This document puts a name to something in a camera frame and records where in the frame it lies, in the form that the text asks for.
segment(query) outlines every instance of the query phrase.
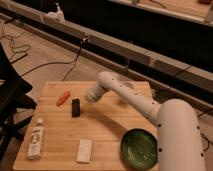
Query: green bowl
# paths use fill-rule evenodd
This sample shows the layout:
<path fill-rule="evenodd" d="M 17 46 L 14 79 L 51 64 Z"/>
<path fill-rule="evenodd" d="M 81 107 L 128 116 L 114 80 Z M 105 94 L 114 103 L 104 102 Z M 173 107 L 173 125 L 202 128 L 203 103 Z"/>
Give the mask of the green bowl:
<path fill-rule="evenodd" d="M 157 163 L 157 140 L 146 130 L 129 130 L 121 141 L 121 158 L 137 170 L 147 170 Z"/>

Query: carrot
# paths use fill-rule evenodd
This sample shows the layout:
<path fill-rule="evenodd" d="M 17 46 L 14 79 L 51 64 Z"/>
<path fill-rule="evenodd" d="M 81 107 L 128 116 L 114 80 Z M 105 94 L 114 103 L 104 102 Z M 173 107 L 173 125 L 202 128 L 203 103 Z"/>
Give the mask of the carrot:
<path fill-rule="evenodd" d="M 65 91 L 57 100 L 56 102 L 56 106 L 60 106 L 62 104 L 64 104 L 64 102 L 70 97 L 70 92 L 69 91 Z"/>

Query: white bottle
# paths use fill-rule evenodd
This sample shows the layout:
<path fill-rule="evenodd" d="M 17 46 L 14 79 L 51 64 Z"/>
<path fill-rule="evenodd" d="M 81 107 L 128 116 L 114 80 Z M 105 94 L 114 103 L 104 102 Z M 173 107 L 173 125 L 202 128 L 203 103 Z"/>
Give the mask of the white bottle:
<path fill-rule="evenodd" d="M 32 130 L 27 152 L 28 159 L 39 159 L 41 157 L 43 134 L 43 119 L 38 119 L 36 126 Z"/>
<path fill-rule="evenodd" d="M 57 16 L 58 16 L 58 21 L 59 22 L 65 22 L 64 13 L 60 8 L 59 3 L 55 3 L 55 4 L 57 6 L 57 12 L 56 13 L 57 13 Z"/>

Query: black chair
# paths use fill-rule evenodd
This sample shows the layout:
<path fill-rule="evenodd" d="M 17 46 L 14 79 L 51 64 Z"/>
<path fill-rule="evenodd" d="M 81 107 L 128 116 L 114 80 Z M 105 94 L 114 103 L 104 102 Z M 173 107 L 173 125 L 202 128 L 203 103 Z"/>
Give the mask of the black chair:
<path fill-rule="evenodd" d="M 17 108 L 35 109 L 36 103 L 26 95 L 32 86 L 23 80 L 10 64 L 0 44 L 0 161 L 10 143 L 11 138 L 24 139 L 21 130 L 31 117 L 14 123 Z"/>

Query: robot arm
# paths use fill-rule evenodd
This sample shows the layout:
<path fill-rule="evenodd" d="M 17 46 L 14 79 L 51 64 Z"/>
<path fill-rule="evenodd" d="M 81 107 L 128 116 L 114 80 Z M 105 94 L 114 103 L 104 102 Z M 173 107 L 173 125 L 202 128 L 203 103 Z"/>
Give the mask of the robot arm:
<path fill-rule="evenodd" d="M 125 99 L 157 128 L 160 171 L 206 170 L 197 116 L 188 103 L 172 99 L 159 104 L 126 87 L 110 72 L 101 72 L 85 97 L 94 103 L 109 90 Z"/>

